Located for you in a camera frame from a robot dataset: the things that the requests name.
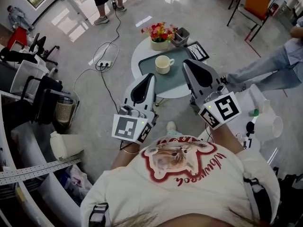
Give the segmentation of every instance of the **white mug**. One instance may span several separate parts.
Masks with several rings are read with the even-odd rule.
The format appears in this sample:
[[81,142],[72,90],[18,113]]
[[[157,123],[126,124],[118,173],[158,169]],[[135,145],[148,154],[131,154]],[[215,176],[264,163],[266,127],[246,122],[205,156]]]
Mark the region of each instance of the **white mug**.
[[174,59],[169,59],[165,55],[158,56],[156,58],[156,71],[160,74],[166,74],[170,70],[170,66],[175,63]]
[[255,136],[259,141],[272,140],[281,135],[283,121],[280,117],[261,113],[255,122]]

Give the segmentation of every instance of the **white cable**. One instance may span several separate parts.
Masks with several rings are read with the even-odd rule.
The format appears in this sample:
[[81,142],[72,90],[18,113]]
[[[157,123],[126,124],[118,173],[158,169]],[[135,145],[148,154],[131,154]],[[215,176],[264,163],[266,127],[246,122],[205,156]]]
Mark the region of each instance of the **white cable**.
[[[101,60],[101,59],[103,58],[103,56],[104,56],[106,50],[107,50],[112,44],[115,45],[115,46],[118,48],[117,55],[116,55],[116,57],[115,57],[115,59],[114,59],[114,61],[113,61],[112,66],[109,67],[107,70],[99,71],[99,70],[96,70],[96,69],[93,69],[93,68],[87,68],[87,69],[85,69],[83,72],[81,72],[81,74],[76,78],[76,80],[75,80],[75,82],[74,82],[74,85],[72,86],[72,90],[74,91],[74,93],[75,93],[76,96],[78,97],[79,103],[78,103],[78,105],[76,106],[77,108],[75,109],[75,112],[74,112],[73,116],[71,117],[70,125],[71,125],[71,123],[73,122],[73,120],[74,120],[74,118],[75,118],[75,116],[76,116],[76,113],[78,112],[78,110],[79,110],[79,108],[80,108],[80,105],[81,105],[81,98],[79,97],[79,95],[78,95],[78,94],[76,93],[76,91],[75,91],[75,84],[76,84],[77,80],[79,79],[79,77],[80,77],[84,72],[86,72],[86,71],[88,71],[88,70],[93,70],[93,71],[97,71],[97,72],[101,72],[101,73],[104,73],[104,72],[109,71],[109,70],[114,66],[114,63],[115,63],[115,61],[116,61],[116,59],[117,59],[117,57],[118,57],[118,54],[119,54],[120,49],[119,49],[119,46],[116,45],[115,43],[105,42],[105,43],[103,43],[102,45],[99,46],[99,48],[96,50],[96,52],[101,48],[101,46],[103,46],[103,45],[105,45],[105,44],[109,44],[109,45],[107,46],[107,48],[105,49],[103,55],[101,56],[101,58],[100,58],[99,60]],[[95,63],[94,58],[95,58],[96,52],[95,52],[95,54],[94,54],[94,56],[93,56],[93,63]]]

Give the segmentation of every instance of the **cat print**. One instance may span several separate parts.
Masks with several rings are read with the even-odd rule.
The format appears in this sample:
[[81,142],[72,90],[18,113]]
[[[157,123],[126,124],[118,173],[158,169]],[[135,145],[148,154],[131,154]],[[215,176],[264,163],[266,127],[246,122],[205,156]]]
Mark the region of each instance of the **cat print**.
[[144,152],[148,157],[153,177],[161,180],[167,174],[186,172],[192,177],[198,176],[201,170],[201,154],[214,151],[214,146],[206,142],[169,142],[149,148]]

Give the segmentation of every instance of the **round table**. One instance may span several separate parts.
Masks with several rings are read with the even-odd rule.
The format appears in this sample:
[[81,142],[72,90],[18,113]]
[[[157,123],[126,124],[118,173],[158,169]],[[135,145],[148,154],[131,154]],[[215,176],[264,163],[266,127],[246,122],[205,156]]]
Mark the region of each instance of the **round table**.
[[[190,38],[188,39],[188,43],[192,43],[193,40]],[[172,43],[169,44],[169,50],[173,49],[174,45]],[[133,52],[132,56],[132,73],[134,76],[134,79],[138,79],[140,76],[142,76],[142,73],[139,68],[139,62],[145,58],[151,57],[153,55],[159,54],[163,51],[154,51],[151,49],[150,46],[150,37],[147,37],[143,41],[141,41],[140,44],[136,47],[135,51]],[[191,94],[191,91],[188,89],[188,86],[186,83],[184,83],[181,86],[175,87],[173,89],[170,89],[168,91],[162,92],[160,94],[157,94],[157,97],[160,98],[179,98],[183,96],[187,96]]]

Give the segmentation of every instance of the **strap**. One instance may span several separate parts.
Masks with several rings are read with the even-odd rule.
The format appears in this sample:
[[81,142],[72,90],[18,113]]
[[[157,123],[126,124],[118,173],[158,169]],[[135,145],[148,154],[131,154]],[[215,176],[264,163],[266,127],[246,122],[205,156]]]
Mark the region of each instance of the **strap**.
[[256,219],[270,223],[272,209],[269,195],[257,178],[248,178],[247,176],[247,173],[243,174],[244,188],[250,201],[253,216]]
[[89,216],[89,227],[110,227],[108,203],[100,203],[94,206]]

